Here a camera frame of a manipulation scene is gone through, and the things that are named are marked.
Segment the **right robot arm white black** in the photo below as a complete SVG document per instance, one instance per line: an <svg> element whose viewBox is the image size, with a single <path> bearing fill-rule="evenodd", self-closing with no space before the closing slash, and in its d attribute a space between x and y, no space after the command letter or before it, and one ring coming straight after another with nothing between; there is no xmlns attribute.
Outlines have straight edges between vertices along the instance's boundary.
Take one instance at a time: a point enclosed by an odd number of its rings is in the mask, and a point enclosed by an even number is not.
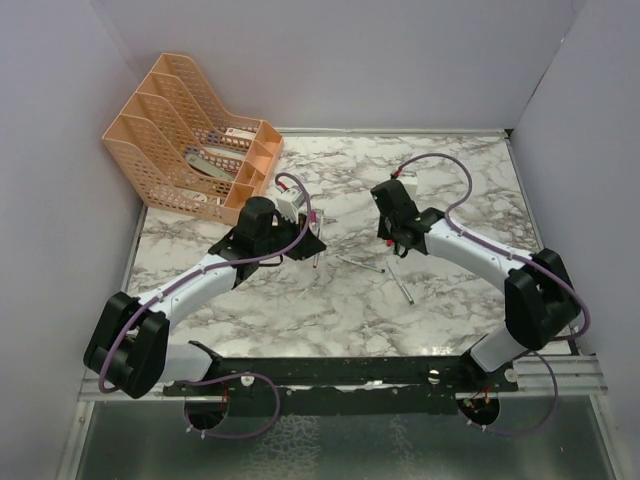
<svg viewBox="0 0 640 480"><path fill-rule="evenodd" d="M497 288L505 300L504 324L473 344L459 367L461 383L481 391L496 370L551 342L581 313L561 257L550 249L507 250L498 242L470 238L436 208L419 211L404 185L387 180L371 190L379 210L377 236L403 248L452 262Z"/></svg>

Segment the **white pen blue end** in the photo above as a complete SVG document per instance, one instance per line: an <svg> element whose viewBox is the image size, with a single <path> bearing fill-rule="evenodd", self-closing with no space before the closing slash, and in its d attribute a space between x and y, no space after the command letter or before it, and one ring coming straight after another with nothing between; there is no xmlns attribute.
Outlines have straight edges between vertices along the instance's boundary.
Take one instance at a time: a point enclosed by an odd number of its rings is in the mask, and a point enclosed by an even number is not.
<svg viewBox="0 0 640 480"><path fill-rule="evenodd" d="M373 265L365 264L363 262L356 261L356 260L353 260L353 259L345 257L345 256L336 255L336 258L338 258L340 261L342 261L344 263L347 263L349 265L353 265L353 266L356 266L356 267L359 267L359 268L363 268L363 269L366 269L366 270L369 270L369 271L373 271L373 272L376 272L376 273L381 273L381 274L386 273L386 269L384 269L384 268L379 268L379 267L376 267L376 266L373 266Z"/></svg>

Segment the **white pen green end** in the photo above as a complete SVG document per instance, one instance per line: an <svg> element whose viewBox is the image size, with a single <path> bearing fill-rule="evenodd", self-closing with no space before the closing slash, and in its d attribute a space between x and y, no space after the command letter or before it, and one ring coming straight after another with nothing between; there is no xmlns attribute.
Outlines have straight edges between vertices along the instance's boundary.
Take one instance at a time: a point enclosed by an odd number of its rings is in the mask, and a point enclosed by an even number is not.
<svg viewBox="0 0 640 480"><path fill-rule="evenodd" d="M401 279L396 267L394 266L393 263L388 263L387 267L389 269L389 272L392 276L392 278L394 279L396 285L399 287L400 291L402 292L404 298L406 299L406 301L408 302L409 305L414 305L414 299L412 297L412 295L410 294L407 286L405 285L405 283L403 282L403 280Z"/></svg>

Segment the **white pen red end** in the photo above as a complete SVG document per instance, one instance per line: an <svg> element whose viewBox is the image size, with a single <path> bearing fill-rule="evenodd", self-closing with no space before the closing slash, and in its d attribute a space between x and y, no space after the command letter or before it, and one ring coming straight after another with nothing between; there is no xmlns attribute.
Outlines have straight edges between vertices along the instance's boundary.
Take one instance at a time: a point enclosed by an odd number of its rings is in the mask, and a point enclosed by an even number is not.
<svg viewBox="0 0 640 480"><path fill-rule="evenodd" d="M316 234L316 237L317 237L319 240L321 240L321 231L322 231L322 225L321 225L321 222L320 222L320 221L318 221L318 222L317 222L317 225L316 225L316 231L315 231L315 234ZM316 268L318 267L319 259L320 259L320 253L316 253L316 254L314 255L314 257L313 257L313 262L312 262L312 268L313 268L313 269L316 269Z"/></svg>

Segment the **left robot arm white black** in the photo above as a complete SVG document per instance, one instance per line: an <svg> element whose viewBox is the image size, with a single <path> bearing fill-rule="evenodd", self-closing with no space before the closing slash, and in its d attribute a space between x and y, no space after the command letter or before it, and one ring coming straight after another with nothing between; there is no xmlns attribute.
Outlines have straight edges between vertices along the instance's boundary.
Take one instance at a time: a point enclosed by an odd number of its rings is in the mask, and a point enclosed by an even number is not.
<svg viewBox="0 0 640 480"><path fill-rule="evenodd" d="M218 388L218 355L196 341L170 345L169 336L182 320L258 269L325 251L308 217L288 202L282 205L279 211L265 197L250 198L236 226L195 266L144 294L118 292L108 299L83 357L104 391L137 399L160 383L185 382L202 395Z"/></svg>

